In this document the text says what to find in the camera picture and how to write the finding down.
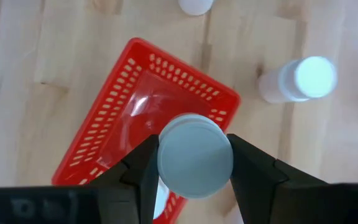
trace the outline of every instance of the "white cylindrical object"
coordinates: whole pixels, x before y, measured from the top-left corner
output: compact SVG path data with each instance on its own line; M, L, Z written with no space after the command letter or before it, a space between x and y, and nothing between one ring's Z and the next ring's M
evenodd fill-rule
M236 204L231 209L231 211L224 217L224 223L225 224L244 224L238 204Z
M337 84L335 66L324 57L294 60L258 79L259 93L269 103L321 98Z
M187 114L173 119L162 130L157 166L172 192L203 198L229 181L233 151L217 124L204 116Z
M200 16L208 12L214 0L179 0L179 6L188 15Z
M158 179L157 196L155 197L155 206L154 206L154 219L158 218L162 214L168 199L169 199L169 189L162 182L161 179Z

